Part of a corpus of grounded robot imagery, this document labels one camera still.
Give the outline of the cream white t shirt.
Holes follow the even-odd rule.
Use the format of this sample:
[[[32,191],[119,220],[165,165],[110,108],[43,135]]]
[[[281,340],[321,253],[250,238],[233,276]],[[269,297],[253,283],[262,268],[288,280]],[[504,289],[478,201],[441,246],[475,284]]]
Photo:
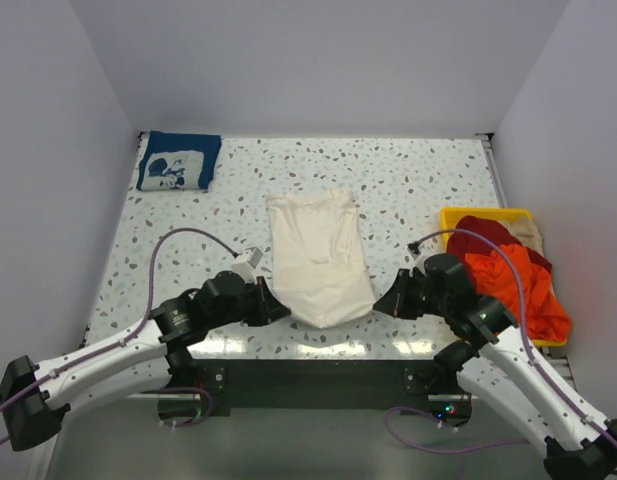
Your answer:
[[[276,298],[295,319],[328,329],[372,310],[357,207],[351,193],[267,197]]]

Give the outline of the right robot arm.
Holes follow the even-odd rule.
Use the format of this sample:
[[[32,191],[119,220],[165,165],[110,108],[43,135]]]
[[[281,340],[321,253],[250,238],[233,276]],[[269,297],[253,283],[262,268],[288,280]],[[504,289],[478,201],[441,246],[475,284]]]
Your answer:
[[[433,358],[436,386],[484,401],[542,455],[550,478],[605,479],[617,471],[617,419],[567,383],[514,315],[475,290],[454,255],[399,270],[373,308],[404,320],[442,318],[457,339]]]

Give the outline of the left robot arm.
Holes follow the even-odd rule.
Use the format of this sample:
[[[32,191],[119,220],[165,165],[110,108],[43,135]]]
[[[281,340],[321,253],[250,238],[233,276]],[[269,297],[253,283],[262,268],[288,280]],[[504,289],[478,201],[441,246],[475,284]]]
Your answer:
[[[7,365],[0,383],[6,439],[14,451],[49,440],[87,389],[99,390],[113,376],[145,362],[172,358],[161,367],[159,378],[171,391],[184,392],[195,380],[195,368],[183,360],[189,346],[224,325],[262,327],[289,313],[263,278],[247,283],[234,272],[222,271],[201,288],[162,302],[106,341],[40,363],[21,356]]]

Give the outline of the yellow plastic bin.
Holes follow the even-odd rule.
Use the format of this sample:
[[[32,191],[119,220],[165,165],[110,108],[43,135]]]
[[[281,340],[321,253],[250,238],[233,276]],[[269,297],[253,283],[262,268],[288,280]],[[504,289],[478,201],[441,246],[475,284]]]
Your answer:
[[[514,222],[521,216],[526,216],[533,220],[531,213],[523,209],[446,207],[440,213],[442,228],[473,231],[484,236],[499,248],[501,245],[522,245],[500,224],[502,220]],[[467,253],[488,255],[494,249],[484,244],[481,240],[465,234],[445,234],[443,240],[446,251],[459,258],[467,270],[469,280],[476,287],[475,278],[467,268],[465,255]],[[527,249],[529,250],[531,261],[534,264],[543,266],[552,277],[552,264],[545,256],[532,249]],[[543,340],[532,341],[537,346],[563,346],[567,340],[561,343]]]

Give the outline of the beige t shirt in bin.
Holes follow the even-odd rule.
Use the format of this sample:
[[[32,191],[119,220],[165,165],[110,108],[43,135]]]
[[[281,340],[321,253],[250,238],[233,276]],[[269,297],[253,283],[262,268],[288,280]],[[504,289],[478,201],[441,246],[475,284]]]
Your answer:
[[[532,219],[521,216],[514,222],[502,220],[500,224],[523,246],[544,255],[543,237]]]

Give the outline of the orange t shirt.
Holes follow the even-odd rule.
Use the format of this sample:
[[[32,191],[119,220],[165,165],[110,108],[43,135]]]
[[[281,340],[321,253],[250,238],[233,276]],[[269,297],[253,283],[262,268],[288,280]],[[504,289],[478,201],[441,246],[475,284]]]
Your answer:
[[[565,342],[572,323],[552,291],[551,274],[534,264],[529,250],[522,245],[501,245],[500,249],[512,261],[521,280],[529,338]],[[465,261],[475,278],[477,291],[497,298],[520,320],[521,302],[515,276],[499,253],[495,250],[488,255],[467,253]]]

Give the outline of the folded blue printed t shirt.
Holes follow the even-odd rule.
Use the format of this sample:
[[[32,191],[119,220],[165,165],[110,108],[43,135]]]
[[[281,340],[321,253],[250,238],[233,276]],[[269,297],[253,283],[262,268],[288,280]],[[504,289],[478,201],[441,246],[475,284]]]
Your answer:
[[[150,131],[136,188],[208,191],[221,147],[220,135]]]

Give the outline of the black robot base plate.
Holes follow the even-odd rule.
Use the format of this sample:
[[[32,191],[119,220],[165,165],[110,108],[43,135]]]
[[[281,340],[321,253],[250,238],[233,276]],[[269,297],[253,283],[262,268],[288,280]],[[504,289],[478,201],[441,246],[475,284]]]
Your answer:
[[[413,407],[453,426],[472,416],[472,396],[431,360],[190,360],[166,384],[161,419],[186,423],[211,407],[387,410]]]

